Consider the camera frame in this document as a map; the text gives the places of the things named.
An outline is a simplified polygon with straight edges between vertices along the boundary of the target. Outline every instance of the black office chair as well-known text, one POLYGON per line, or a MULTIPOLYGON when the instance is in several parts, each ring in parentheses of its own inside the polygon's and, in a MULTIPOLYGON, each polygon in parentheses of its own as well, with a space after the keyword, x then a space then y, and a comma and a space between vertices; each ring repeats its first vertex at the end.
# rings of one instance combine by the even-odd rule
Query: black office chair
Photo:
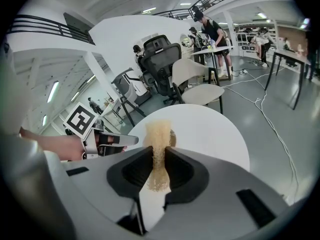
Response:
POLYGON ((141 64, 156 81, 158 93, 169 97, 163 103, 172 101, 173 105, 178 99, 174 88, 170 86, 169 78, 172 76, 173 64, 181 59, 180 44, 171 44, 165 35, 159 35, 146 41, 143 47, 145 56, 141 59, 141 64))

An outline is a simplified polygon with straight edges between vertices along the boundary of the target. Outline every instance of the white desk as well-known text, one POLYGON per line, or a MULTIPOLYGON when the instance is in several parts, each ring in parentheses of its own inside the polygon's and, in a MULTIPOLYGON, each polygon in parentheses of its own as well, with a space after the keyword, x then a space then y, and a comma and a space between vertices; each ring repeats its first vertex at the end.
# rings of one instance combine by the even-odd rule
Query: white desk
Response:
POLYGON ((268 80, 266 82, 265 85, 265 91, 267 91, 268 85, 270 83, 271 80, 271 76, 273 74, 274 71, 274 66, 275 66, 275 61, 276 61, 276 57, 279 57, 279 62, 278 62, 278 66, 276 69, 276 73, 275 75, 278 75, 278 71, 279 71, 279 67, 280 67, 280 63, 281 63, 281 59, 285 58, 285 59, 290 59, 295 61, 296 63, 300 64, 300 74, 299 74, 299 87, 298 87, 298 93, 297 96, 295 98, 295 102, 293 105, 293 110, 296 109, 299 97, 300 97, 300 93, 301 93, 301 88, 302 88, 302 82, 303 82, 303 78, 304 78, 304 72, 305 72, 305 65, 311 65, 310 61, 307 60, 307 58, 303 55, 297 54, 293 51, 288 51, 288 50, 283 50, 283 49, 276 49, 273 53, 273 58, 272 58, 272 65, 270 68, 270 73, 269 73, 269 77, 268 80))
MULTIPOLYGON (((191 55, 211 54, 213 67, 218 70, 218 64, 216 62, 216 58, 214 57, 214 54, 217 53, 217 52, 222 52, 222 51, 231 49, 233 47, 234 46, 221 46, 221 47, 215 47, 214 46, 212 48, 208 48, 208 49, 204 49, 204 50, 200 50, 200 51, 194 52, 191 55)), ((227 62, 227 58, 226 58, 227 55, 225 53, 222 53, 222 54, 223 54, 223 57, 224 57, 224 60, 225 60, 225 65, 227 66, 227 70, 226 70, 227 74, 228 74, 228 78, 227 79, 230 81, 231 80, 231 75, 230 75, 230 72, 229 72, 229 69, 228 69, 228 62, 227 62)))
POLYGON ((221 52, 224 50, 228 50, 233 48, 234 46, 221 46, 221 47, 213 47, 213 48, 208 48, 208 49, 204 49, 204 50, 200 50, 197 52, 192 53, 191 55, 198 55, 198 54, 214 54, 217 52, 221 52))
MULTIPOLYGON (((224 115, 206 106, 178 104, 159 109, 141 120, 129 133, 138 136, 139 142, 127 150, 143 146, 146 137, 146 123, 166 119, 176 135, 176 147, 234 163, 250 170, 249 153, 241 133, 224 115)), ((143 222, 150 230, 164 214, 164 192, 153 192, 147 183, 140 191, 143 222)))

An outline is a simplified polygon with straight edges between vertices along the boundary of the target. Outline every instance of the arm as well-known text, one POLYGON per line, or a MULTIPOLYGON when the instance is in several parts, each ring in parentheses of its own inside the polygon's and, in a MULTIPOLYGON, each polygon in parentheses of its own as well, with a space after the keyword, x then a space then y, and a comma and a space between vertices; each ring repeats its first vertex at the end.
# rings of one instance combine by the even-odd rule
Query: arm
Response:
POLYGON ((257 43, 256 45, 255 45, 255 48, 256 48, 256 50, 258 51, 258 53, 259 53, 259 59, 261 60, 261 44, 260 43, 257 43))
MULTIPOLYGON (((82 141, 77 135, 42 136, 31 131, 20 129, 21 137, 38 142, 38 145, 46 151, 56 153, 60 160, 82 160, 85 152, 82 141)), ((108 142, 114 138, 108 136, 108 142)), ((95 135, 95 142, 99 142, 99 135, 95 135)))
POLYGON ((193 46, 195 44, 195 41, 192 38, 190 38, 190 39, 191 39, 191 42, 189 44, 189 47, 191 47, 191 46, 193 46))
POLYGON ((221 39, 224 37, 221 28, 219 28, 216 32, 218 33, 219 36, 218 36, 218 39, 215 41, 215 46, 217 46, 221 41, 221 39))

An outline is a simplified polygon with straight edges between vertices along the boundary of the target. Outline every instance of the person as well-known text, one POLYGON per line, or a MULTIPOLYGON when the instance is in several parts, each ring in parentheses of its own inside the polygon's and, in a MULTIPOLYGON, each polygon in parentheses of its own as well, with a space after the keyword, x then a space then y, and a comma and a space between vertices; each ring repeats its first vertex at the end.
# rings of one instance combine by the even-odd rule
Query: person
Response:
MULTIPOLYGON (((191 34, 189 35, 189 38, 191 39, 191 43, 190 43, 189 46, 190 47, 193 46, 193 52, 194 53, 201 51, 201 48, 203 46, 205 46, 203 44, 201 35, 198 34, 198 32, 197 32, 197 30, 196 30, 196 28, 194 26, 191 27, 189 29, 189 31, 191 32, 191 34)), ((204 65, 205 64, 205 55, 204 54, 194 55, 194 61, 204 65)))
MULTIPOLYGON (((204 14, 201 11, 197 11, 194 14, 194 17, 200 23, 202 23, 202 27, 201 27, 202 33, 205 34, 207 39, 209 39, 209 37, 210 37, 212 40, 214 40, 216 47, 227 46, 223 30, 215 21, 208 20, 207 18, 205 18, 204 14)), ((222 59, 223 53, 226 53, 227 67, 230 72, 230 75, 231 75, 231 71, 232 71, 232 62, 231 62, 229 50, 215 52, 214 54, 217 55, 219 66, 221 68, 221 74, 219 77, 225 75, 225 71, 223 70, 223 67, 224 67, 224 62, 222 59)))
POLYGON ((268 66, 266 53, 271 46, 270 40, 259 36, 250 36, 248 42, 250 44, 255 44, 256 50, 258 51, 258 58, 263 63, 262 67, 266 68, 268 66))
POLYGON ((291 46, 290 46, 290 42, 289 42, 289 40, 288 40, 287 37, 284 38, 283 49, 284 49, 284 50, 288 50, 288 51, 292 50, 292 49, 291 49, 291 46))
POLYGON ((91 97, 88 98, 88 101, 89 101, 90 108, 92 108, 95 113, 98 113, 99 115, 103 113, 103 110, 100 108, 100 106, 97 103, 95 103, 91 99, 91 97))

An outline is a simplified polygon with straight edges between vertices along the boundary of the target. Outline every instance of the wall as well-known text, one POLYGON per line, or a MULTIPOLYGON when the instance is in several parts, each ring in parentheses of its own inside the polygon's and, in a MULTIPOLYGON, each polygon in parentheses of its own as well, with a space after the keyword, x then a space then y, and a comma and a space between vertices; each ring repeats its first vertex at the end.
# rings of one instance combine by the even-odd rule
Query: wall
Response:
POLYGON ((300 44, 304 50, 304 55, 307 55, 307 39, 306 32, 303 30, 278 26, 278 34, 280 38, 288 38, 291 49, 295 52, 298 51, 298 45, 300 44))
POLYGON ((138 40, 158 33, 166 35, 172 44, 180 43, 181 34, 188 35, 189 28, 190 24, 184 20, 130 15, 104 19, 89 33, 113 74, 117 76, 128 68, 133 68, 139 74, 133 52, 133 46, 138 40))

